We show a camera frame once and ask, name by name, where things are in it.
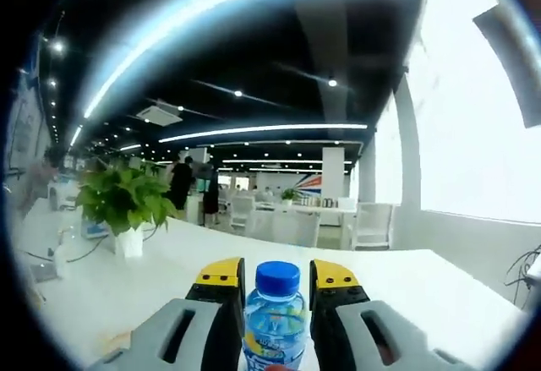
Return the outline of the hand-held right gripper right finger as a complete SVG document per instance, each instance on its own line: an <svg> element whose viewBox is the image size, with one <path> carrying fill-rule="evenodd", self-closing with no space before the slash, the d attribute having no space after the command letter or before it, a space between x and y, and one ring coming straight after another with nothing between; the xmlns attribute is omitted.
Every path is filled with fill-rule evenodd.
<svg viewBox="0 0 541 371"><path fill-rule="evenodd" d="M321 370L463 370L429 348L422 330L387 303L369 298L346 267L309 264L310 335Z"/></svg>

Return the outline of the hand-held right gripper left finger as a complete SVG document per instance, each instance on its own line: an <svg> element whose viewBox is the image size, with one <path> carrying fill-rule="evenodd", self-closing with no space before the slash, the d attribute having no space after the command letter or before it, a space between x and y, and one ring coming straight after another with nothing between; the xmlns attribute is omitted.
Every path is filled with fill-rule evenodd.
<svg viewBox="0 0 541 371"><path fill-rule="evenodd" d="M90 370L236 370L245 307L244 259L207 265L184 298L165 304L130 333L130 347Z"/></svg>

